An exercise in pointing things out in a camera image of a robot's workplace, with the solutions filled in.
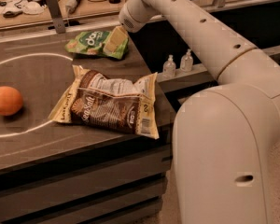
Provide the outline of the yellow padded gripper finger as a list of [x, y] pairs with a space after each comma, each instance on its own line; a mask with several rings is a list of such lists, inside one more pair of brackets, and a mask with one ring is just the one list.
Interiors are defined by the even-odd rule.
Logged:
[[128, 38], [126, 30], [122, 26], [116, 26], [106, 40], [103, 51], [106, 54], [115, 52]]

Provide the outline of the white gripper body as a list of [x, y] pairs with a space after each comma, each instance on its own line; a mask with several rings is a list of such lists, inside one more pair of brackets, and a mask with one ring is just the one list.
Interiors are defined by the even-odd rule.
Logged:
[[158, 14], [143, 0], [127, 0], [119, 13], [119, 22], [126, 31], [137, 33]]

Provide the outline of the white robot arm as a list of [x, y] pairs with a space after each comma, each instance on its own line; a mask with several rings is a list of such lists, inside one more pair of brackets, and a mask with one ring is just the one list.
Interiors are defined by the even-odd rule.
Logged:
[[217, 82], [175, 116], [182, 224], [272, 224], [268, 151], [280, 139], [280, 65], [190, 0], [128, 0], [119, 22], [136, 33], [157, 14]]

